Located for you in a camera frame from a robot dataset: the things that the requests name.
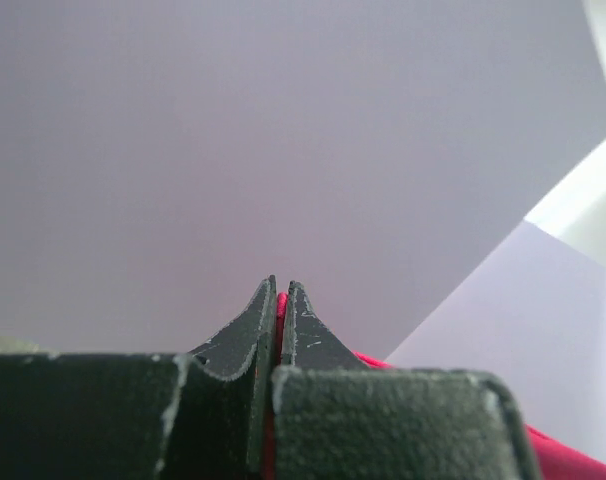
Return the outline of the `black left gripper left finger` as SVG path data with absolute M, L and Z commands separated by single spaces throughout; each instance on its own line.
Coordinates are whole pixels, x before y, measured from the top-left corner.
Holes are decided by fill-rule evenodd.
M 256 479 L 276 281 L 187 353 L 0 354 L 0 479 Z

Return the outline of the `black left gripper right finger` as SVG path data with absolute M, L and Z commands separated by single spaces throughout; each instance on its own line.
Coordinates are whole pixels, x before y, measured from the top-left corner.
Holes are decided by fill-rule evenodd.
M 374 368 L 287 295 L 272 376 L 278 479 L 537 479 L 517 403 L 472 370 Z

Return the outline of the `magenta red t shirt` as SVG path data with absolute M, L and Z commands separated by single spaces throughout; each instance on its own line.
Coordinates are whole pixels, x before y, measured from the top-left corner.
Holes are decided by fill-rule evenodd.
M 280 364 L 280 354 L 283 342 L 284 320 L 287 313 L 288 294 L 281 292 L 276 303 L 276 353 L 279 355 L 277 365 Z M 393 368 L 392 365 L 374 359 L 359 352 L 351 352 L 362 363 L 374 369 Z M 276 479 L 275 444 L 273 432 L 273 419 L 266 420 L 265 443 L 263 453 L 263 479 Z M 546 436 L 531 426 L 526 425 L 529 439 L 534 447 L 539 466 L 544 479 L 606 479 L 606 464 L 601 463 L 573 448 Z

